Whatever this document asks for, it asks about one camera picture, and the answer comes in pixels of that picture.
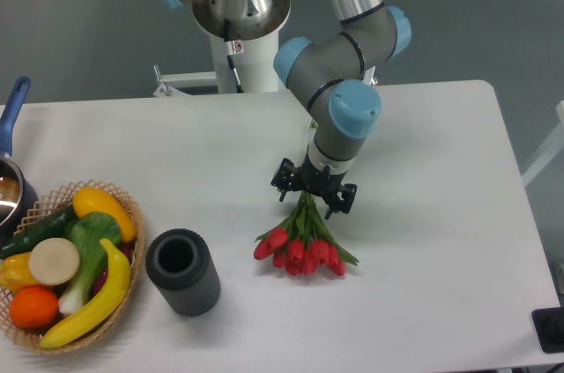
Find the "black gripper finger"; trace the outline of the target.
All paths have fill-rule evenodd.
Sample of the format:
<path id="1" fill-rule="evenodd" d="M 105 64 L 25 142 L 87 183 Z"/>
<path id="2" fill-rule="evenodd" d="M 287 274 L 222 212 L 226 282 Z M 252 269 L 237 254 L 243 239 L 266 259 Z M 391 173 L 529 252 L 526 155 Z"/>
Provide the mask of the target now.
<path id="1" fill-rule="evenodd" d="M 324 218 L 328 220 L 333 213 L 349 213 L 357 190 L 358 186 L 356 184 L 346 183 L 339 184 L 335 190 L 326 192 L 323 195 L 323 201 L 327 205 Z"/>
<path id="2" fill-rule="evenodd" d="M 271 186 L 276 188 L 279 193 L 279 202 L 283 202 L 287 192 L 301 190 L 301 178 L 299 168 L 292 161 L 283 158 L 272 179 Z"/>

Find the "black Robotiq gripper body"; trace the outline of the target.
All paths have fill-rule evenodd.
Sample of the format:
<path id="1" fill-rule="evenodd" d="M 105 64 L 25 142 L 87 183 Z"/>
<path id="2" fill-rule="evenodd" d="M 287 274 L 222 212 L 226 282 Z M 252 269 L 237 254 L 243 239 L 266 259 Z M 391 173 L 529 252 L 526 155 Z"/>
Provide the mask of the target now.
<path id="1" fill-rule="evenodd" d="M 330 201 L 344 192 L 348 191 L 348 185 L 342 184 L 344 174 L 333 175 L 329 166 L 316 168 L 313 162 L 306 156 L 299 167 L 299 190 Z"/>

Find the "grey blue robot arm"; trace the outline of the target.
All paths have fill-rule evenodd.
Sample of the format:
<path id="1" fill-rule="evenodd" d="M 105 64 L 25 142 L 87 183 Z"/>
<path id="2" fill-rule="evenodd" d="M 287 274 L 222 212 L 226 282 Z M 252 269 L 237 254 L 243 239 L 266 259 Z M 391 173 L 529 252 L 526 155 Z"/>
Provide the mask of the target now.
<path id="1" fill-rule="evenodd" d="M 306 191 L 328 213 L 348 213 L 357 187 L 345 182 L 375 127 L 381 99 L 375 68 L 404 50 L 412 37 L 404 13 L 384 0 L 332 0 L 340 32 L 325 43 L 305 37 L 280 43 L 290 0 L 165 0 L 189 7 L 211 45 L 210 74 L 179 77 L 182 86 L 215 83 L 221 93 L 289 90 L 318 128 L 304 161 L 283 160 L 272 185 L 281 194 Z"/>

